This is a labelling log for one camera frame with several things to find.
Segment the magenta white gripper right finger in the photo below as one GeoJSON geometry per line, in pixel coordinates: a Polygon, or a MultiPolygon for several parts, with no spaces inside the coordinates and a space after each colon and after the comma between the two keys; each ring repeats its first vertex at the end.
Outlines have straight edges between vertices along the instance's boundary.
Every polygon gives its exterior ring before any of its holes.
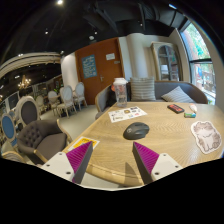
{"type": "Polygon", "coordinates": [[[158,154],[140,143],[133,143],[132,152],[145,185],[182,169],[167,153],[158,154]]]}

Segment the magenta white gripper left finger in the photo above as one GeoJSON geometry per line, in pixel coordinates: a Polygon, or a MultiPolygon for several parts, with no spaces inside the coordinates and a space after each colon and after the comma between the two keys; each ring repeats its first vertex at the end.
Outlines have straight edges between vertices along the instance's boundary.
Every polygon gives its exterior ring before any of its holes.
{"type": "Polygon", "coordinates": [[[57,153],[42,166],[42,169],[75,184],[80,184],[92,152],[93,142],[90,141],[68,153],[57,153]]]}

